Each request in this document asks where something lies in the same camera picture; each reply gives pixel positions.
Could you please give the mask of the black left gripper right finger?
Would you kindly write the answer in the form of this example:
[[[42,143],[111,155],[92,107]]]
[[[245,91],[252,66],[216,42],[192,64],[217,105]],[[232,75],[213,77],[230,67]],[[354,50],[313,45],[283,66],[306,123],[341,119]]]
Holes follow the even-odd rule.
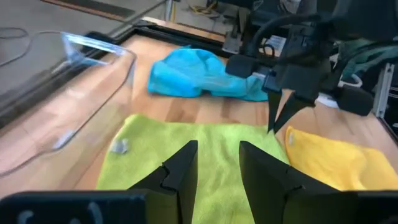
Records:
[[[239,166],[255,224],[354,224],[355,196],[320,182],[247,141]]]

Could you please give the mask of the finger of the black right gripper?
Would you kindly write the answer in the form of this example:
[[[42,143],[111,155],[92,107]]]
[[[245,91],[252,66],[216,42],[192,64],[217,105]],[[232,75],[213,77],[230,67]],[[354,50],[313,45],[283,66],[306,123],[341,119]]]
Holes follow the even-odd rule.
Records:
[[[292,93],[288,97],[274,123],[272,128],[274,133],[277,133],[295,114],[306,107],[313,108],[313,98],[302,98],[296,93]]]
[[[269,103],[269,123],[268,131],[272,131],[275,126],[275,119],[278,112],[280,99],[282,97],[281,91],[268,91],[268,103]]]

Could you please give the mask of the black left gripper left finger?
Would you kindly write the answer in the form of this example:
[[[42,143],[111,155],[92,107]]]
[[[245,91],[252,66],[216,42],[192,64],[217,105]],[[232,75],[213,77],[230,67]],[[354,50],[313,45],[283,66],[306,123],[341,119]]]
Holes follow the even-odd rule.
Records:
[[[129,188],[130,224],[192,224],[198,182],[198,141],[191,140]]]

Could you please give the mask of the lime green microfiber towel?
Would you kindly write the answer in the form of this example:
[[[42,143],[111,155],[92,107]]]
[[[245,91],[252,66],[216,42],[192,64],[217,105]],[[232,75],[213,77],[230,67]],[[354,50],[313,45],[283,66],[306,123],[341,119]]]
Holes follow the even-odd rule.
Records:
[[[288,163],[267,126],[171,123],[135,114],[112,140],[98,190],[127,189],[187,142],[198,142],[198,185],[192,224],[254,224],[239,168],[239,143],[248,141]]]

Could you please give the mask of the yellow microfiber towel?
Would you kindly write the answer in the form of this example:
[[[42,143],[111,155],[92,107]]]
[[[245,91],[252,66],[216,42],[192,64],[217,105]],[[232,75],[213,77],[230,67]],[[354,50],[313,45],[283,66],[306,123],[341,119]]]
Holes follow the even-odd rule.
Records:
[[[338,190],[398,190],[398,174],[377,149],[327,139],[288,127],[290,164]]]

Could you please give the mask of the blue microfiber towel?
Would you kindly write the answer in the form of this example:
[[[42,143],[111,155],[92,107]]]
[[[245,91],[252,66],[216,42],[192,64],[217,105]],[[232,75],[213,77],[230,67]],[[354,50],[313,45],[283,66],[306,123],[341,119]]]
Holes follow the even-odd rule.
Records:
[[[226,65],[214,53],[189,45],[173,50],[153,63],[147,91],[166,96],[196,98],[212,96],[246,101],[267,101],[258,77],[239,78],[226,73]]]

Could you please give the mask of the silver aluminium profile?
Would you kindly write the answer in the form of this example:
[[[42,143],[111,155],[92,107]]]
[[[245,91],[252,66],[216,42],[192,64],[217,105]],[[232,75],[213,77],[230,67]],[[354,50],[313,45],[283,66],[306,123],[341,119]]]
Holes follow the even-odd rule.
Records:
[[[395,65],[387,63],[381,70],[375,86],[373,113],[377,118],[383,118],[387,108],[387,101]]]

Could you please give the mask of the clear plastic bin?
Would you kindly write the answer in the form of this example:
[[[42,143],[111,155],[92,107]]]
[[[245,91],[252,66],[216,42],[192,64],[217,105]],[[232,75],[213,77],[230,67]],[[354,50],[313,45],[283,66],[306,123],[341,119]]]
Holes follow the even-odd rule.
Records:
[[[137,56],[121,45],[45,30],[23,42],[21,55],[0,62],[0,87],[20,85],[83,47],[104,50],[79,76],[0,129],[0,183],[49,174],[98,147],[128,115]]]

